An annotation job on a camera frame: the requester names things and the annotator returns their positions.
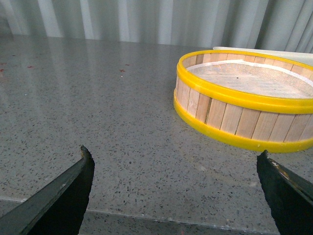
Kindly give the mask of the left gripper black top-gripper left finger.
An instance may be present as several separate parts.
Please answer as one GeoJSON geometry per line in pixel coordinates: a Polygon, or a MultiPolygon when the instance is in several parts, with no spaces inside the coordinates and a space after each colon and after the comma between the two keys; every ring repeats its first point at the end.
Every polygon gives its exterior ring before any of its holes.
{"type": "Polygon", "coordinates": [[[77,235],[89,203],[95,162],[82,158],[0,219],[2,235],[77,235]]]}

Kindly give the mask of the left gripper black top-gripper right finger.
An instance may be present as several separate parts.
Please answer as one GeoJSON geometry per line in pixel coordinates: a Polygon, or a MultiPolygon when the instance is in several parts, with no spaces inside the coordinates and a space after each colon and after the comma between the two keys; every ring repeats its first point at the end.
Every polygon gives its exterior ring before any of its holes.
{"type": "Polygon", "coordinates": [[[257,156],[257,173],[281,235],[313,233],[313,184],[268,157],[257,156]]]}

